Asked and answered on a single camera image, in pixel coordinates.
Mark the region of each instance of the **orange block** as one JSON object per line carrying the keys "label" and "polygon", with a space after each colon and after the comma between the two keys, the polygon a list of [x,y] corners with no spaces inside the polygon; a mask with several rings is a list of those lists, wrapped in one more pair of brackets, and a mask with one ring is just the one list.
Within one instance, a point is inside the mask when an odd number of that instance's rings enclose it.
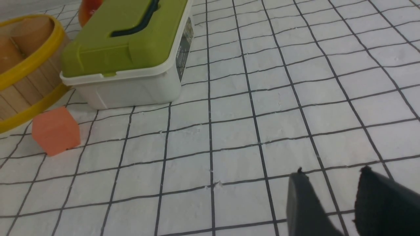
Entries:
{"label": "orange block", "polygon": [[49,156],[80,145],[79,125],[65,107],[36,116],[32,137]]}

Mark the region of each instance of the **orange object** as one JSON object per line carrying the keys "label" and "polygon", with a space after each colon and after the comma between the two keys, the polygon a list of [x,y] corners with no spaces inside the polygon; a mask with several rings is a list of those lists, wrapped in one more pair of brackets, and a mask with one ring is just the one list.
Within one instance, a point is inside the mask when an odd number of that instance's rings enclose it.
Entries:
{"label": "orange object", "polygon": [[36,116],[32,137],[49,156],[80,145],[79,125],[65,107]]}
{"label": "orange object", "polygon": [[0,36],[0,74],[23,61],[24,58],[13,41],[7,36]]}
{"label": "orange object", "polygon": [[101,6],[102,0],[82,0],[79,8],[79,23],[84,26],[96,10]]}
{"label": "orange object", "polygon": [[47,16],[23,19],[11,32],[19,49],[29,57],[50,37],[54,23]]}

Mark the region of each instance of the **box handle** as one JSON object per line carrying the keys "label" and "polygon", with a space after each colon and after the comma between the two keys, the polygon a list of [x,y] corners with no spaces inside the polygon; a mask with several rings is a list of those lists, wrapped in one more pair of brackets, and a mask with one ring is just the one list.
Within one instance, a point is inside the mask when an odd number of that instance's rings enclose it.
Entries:
{"label": "box handle", "polygon": [[140,21],[138,25],[134,26],[131,29],[113,31],[111,33],[111,37],[131,35],[131,34],[135,34],[142,31],[143,29],[147,27],[147,25],[150,22],[150,19],[152,18],[153,13],[157,11],[158,8],[159,8],[159,0],[152,0],[152,3],[150,4],[149,9],[144,15],[144,18]]}

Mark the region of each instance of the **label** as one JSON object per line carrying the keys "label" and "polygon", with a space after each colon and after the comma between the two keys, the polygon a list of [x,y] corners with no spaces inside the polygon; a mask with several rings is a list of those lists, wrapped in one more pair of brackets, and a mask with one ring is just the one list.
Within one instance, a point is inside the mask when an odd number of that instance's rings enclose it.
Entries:
{"label": "label", "polygon": [[192,38],[194,37],[194,31],[191,25],[191,19],[188,18],[185,24],[184,32],[182,33],[181,42],[179,43],[178,52],[176,54],[176,69],[178,71],[179,81],[182,79],[182,75],[185,70],[185,63],[188,58],[189,49],[191,47]]}

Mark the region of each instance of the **white floor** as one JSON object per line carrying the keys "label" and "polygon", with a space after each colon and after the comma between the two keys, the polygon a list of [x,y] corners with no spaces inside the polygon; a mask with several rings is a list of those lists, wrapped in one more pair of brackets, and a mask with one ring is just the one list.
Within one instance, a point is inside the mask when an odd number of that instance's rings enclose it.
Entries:
{"label": "white floor", "polygon": [[[362,166],[420,193],[418,4],[195,0],[177,101],[96,111],[72,90],[54,107],[82,145],[55,157],[29,123],[0,136],[0,235],[286,236],[298,167],[357,235]],[[77,9],[46,13],[74,38]]]}

